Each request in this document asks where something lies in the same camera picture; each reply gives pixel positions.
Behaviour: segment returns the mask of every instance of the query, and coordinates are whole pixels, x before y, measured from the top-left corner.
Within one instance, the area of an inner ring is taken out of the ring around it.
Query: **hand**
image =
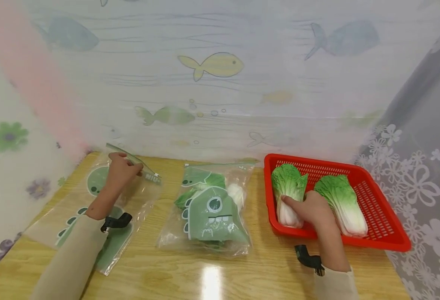
[[[282,196],[281,200],[290,206],[300,219],[307,221],[315,228],[320,225],[336,227],[335,217],[328,202],[314,190],[306,193],[306,199],[303,202],[295,201],[289,196]]]
[[[122,152],[113,152],[108,155],[112,162],[108,170],[105,187],[115,193],[121,193],[135,176],[142,175],[143,164],[134,165],[131,161],[125,159],[126,156]]]

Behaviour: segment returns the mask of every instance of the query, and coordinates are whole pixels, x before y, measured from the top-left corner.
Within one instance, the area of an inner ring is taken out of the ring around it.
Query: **green plastic bag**
[[[157,247],[246,255],[251,240],[241,215],[254,164],[185,165],[179,195]]]

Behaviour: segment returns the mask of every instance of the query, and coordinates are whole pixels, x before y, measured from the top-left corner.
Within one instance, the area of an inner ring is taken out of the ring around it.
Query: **red plastic basket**
[[[407,252],[411,249],[411,242],[402,224],[391,209],[380,187],[364,168],[324,160],[269,154],[265,157],[265,193],[268,218],[275,234],[317,239],[312,225],[307,222],[303,228],[298,229],[285,227],[277,221],[276,200],[271,187],[271,172],[274,168],[286,163],[294,165],[302,174],[308,173],[306,191],[312,190],[315,183],[325,175],[344,174],[348,177],[367,221],[368,236],[362,239],[342,236],[344,244],[399,252]]]

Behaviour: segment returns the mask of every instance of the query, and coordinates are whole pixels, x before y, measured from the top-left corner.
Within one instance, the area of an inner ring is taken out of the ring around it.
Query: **white cabbage stem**
[[[278,199],[276,204],[276,216],[281,225],[294,228],[302,228],[303,220],[298,218],[293,209]]]

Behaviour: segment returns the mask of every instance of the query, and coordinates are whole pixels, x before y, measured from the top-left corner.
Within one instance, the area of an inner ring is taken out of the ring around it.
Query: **blue fish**
[[[50,24],[48,32],[37,24],[33,26],[40,32],[49,48],[52,44],[56,44],[67,50],[89,51],[100,42],[90,30],[71,18],[56,17]]]
[[[334,56],[355,56],[377,46],[380,36],[371,21],[354,21],[333,31],[326,37],[325,31],[317,23],[311,23],[315,35],[315,47],[308,53],[309,59],[320,48]]]

